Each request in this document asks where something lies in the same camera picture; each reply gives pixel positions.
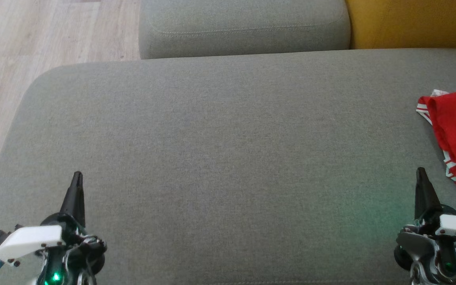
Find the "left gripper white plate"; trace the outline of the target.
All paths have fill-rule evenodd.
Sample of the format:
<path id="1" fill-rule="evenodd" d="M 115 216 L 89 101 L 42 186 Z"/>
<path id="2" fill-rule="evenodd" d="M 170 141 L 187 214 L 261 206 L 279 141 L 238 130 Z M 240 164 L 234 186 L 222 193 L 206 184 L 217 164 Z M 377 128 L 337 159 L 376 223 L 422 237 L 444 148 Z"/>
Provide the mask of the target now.
<path id="1" fill-rule="evenodd" d="M 85 234 L 86 215 L 83 174 L 74 172 L 60 213 L 49 215 L 39 226 L 24 226 L 0 242 L 0 260 L 9 262 L 36 251 L 70 249 Z"/>

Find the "grey fabric sofa seat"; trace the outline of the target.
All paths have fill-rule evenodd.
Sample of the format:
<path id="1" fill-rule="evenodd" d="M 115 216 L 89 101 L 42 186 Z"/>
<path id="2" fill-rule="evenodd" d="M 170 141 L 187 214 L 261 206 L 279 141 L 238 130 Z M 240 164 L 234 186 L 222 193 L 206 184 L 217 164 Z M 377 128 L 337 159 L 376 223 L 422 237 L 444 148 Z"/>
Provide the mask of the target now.
<path id="1" fill-rule="evenodd" d="M 24 94 L 0 154 L 0 230 L 84 175 L 98 285 L 408 285 L 394 260 L 416 169 L 456 209 L 420 96 L 456 50 L 85 63 Z"/>

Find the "mustard yellow cushion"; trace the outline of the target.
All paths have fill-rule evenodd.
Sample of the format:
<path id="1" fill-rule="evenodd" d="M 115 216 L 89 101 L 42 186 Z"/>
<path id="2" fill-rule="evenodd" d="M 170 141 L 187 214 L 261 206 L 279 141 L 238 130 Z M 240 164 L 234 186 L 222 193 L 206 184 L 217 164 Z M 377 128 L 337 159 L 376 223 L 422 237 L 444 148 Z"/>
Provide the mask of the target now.
<path id="1" fill-rule="evenodd" d="M 456 0 L 345 0 L 352 49 L 456 48 Z"/>

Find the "small grey sofa cushion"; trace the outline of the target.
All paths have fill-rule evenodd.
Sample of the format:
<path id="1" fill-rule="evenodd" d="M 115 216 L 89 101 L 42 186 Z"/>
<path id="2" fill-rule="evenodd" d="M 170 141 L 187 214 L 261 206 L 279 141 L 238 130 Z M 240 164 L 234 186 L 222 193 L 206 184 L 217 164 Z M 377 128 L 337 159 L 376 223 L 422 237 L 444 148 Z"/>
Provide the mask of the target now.
<path id="1" fill-rule="evenodd" d="M 141 59 L 347 50 L 345 0 L 141 0 Z"/>

